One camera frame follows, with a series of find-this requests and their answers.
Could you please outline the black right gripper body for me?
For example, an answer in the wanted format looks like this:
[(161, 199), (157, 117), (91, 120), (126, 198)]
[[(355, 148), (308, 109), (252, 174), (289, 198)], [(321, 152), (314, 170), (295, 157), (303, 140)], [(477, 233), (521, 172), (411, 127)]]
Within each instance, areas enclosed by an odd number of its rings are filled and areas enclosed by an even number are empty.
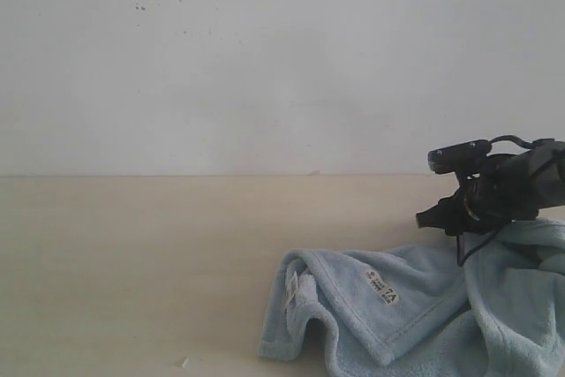
[(482, 204), (479, 177), (467, 179), (448, 198), (445, 198), (447, 236), (461, 236), (464, 233), (484, 235), (499, 227), (496, 218), (487, 213)]

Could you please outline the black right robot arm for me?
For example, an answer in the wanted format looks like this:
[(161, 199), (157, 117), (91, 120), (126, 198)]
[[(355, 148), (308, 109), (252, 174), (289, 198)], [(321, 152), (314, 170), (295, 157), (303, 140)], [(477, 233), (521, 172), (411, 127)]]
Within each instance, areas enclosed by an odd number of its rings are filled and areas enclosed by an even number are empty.
[(475, 139), (434, 149), (427, 160), (433, 173), (455, 174), (458, 188), (416, 214), (419, 228), (441, 229), (451, 237), (486, 234), (564, 205), (562, 141), (527, 142), (512, 135)]

